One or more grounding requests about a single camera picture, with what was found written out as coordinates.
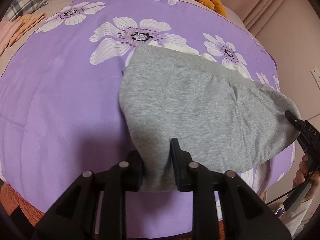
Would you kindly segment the peach folded clothes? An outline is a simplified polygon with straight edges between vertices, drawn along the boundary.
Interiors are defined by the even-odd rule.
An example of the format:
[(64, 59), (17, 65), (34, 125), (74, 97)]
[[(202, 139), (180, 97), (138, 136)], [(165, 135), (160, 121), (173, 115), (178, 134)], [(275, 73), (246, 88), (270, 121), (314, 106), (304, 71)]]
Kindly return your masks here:
[(18, 16), (14, 21), (10, 21), (7, 17), (1, 20), (1, 52), (11, 47), (26, 32), (46, 18), (45, 13), (42, 14), (26, 14)]

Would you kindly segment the orange plush cloth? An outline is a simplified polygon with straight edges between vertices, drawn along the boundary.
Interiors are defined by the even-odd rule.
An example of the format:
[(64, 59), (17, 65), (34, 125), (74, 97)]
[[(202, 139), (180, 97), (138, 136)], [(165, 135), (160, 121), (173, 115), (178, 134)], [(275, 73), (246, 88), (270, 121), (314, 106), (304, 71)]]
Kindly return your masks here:
[(221, 3), (220, 0), (197, 0), (200, 4), (208, 7), (209, 9), (217, 12), (219, 15), (223, 16), (224, 18), (227, 17), (227, 13), (225, 7)]

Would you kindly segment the grey fleece sweatpants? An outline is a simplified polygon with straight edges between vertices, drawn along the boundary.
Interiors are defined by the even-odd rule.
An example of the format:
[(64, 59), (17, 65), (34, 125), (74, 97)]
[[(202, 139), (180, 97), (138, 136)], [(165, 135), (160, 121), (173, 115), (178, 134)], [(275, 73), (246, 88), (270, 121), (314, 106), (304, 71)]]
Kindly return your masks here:
[(292, 100), (199, 55), (152, 45), (135, 49), (119, 104), (146, 170), (143, 191), (175, 187), (170, 140), (216, 172), (246, 172), (290, 146)]

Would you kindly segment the white wall socket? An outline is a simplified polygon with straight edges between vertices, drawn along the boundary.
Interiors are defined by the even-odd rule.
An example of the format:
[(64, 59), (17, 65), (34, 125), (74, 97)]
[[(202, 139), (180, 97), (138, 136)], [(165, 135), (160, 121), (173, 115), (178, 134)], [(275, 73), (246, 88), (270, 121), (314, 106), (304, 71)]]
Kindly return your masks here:
[(318, 88), (320, 89), (320, 71), (317, 67), (313, 67), (311, 70), (311, 74), (313, 75), (313, 78), (316, 81)]

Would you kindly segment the purple floral bed sheet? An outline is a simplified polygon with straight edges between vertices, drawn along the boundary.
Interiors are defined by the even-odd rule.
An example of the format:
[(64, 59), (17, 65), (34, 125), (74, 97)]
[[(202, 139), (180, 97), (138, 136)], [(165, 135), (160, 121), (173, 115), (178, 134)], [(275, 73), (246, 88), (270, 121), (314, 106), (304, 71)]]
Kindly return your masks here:
[[(119, 104), (124, 71), (142, 45), (199, 55), (280, 92), (276, 63), (245, 30), (188, 2), (75, 0), (49, 17), (1, 77), (1, 164), (6, 181), (46, 212), (85, 170), (101, 172), (135, 149)], [(238, 173), (258, 194), (295, 158), (292, 143)], [(191, 193), (131, 193), (130, 238), (191, 230)]]

